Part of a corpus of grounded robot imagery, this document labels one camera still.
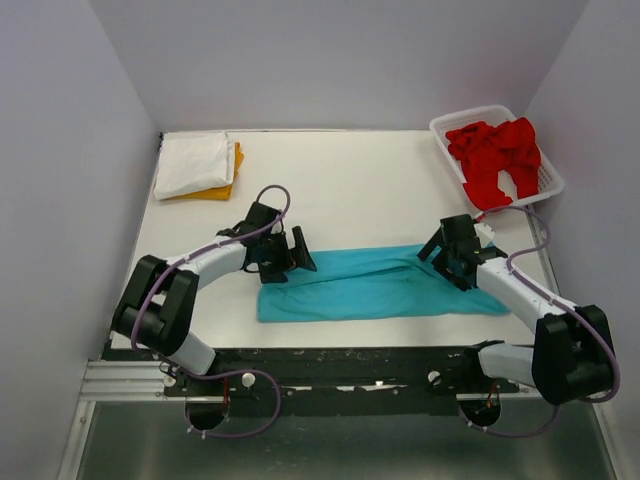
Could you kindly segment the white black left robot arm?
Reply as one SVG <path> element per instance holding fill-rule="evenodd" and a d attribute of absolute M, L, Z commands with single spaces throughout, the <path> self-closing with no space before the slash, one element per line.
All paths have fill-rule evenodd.
<path fill-rule="evenodd" d="M 263 284 L 281 284 L 295 269 L 315 272 L 300 226 L 283 224 L 284 213 L 258 201 L 211 244 L 173 259 L 145 255 L 136 263 L 113 315 L 111 330 L 188 370 L 187 382 L 201 395 L 214 393 L 222 380 L 213 364 L 216 352 L 191 332 L 200 290 L 237 271 L 254 272 Z"/>

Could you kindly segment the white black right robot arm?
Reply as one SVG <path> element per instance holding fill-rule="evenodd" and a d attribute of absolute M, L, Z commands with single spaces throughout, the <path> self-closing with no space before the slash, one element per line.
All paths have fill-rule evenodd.
<path fill-rule="evenodd" d="M 620 369 L 605 312 L 579 306 L 543 287 L 492 243 L 488 226 L 469 214 L 444 218 L 418 257 L 462 291 L 480 290 L 510 310 L 534 335 L 530 346 L 488 341 L 469 348 L 460 379 L 480 392 L 496 379 L 535 388 L 554 406 L 604 403 L 620 387 Z"/>

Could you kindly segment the teal t shirt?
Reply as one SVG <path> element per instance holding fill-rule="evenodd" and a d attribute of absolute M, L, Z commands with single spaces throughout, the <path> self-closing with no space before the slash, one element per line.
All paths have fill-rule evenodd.
<path fill-rule="evenodd" d="M 447 314 L 503 316 L 509 310 L 480 290 L 461 291 L 421 261 L 419 245 L 315 251 L 315 272 L 296 269 L 264 284 L 261 323 L 374 320 Z"/>

